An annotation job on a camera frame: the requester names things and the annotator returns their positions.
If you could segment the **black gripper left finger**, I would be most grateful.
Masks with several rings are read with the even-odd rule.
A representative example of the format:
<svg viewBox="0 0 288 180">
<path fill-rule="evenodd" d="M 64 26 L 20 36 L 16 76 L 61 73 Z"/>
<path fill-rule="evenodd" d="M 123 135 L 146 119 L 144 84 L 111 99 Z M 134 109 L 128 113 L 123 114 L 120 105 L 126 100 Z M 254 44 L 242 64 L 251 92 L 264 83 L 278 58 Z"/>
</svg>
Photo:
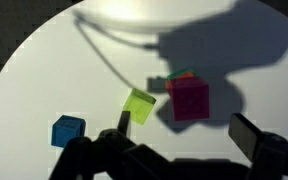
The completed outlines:
<svg viewBox="0 0 288 180">
<path fill-rule="evenodd" d="M 130 111 L 123 111 L 117 127 L 102 130 L 95 141 L 88 137 L 69 140 L 49 180 L 93 180 L 102 172 L 113 180 L 166 180 L 169 162 L 126 136 L 130 116 Z"/>
</svg>

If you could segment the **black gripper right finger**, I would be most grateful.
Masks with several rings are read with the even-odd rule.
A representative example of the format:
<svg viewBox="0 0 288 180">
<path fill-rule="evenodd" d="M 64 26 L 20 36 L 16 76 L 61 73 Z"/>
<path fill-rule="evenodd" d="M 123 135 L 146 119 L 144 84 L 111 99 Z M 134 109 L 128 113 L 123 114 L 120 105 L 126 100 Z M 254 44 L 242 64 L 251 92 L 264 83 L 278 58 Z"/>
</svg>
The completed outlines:
<svg viewBox="0 0 288 180">
<path fill-rule="evenodd" d="M 261 131 L 240 113 L 231 116 L 228 134 L 251 162 L 246 180 L 282 180 L 288 176 L 288 140 Z"/>
</svg>

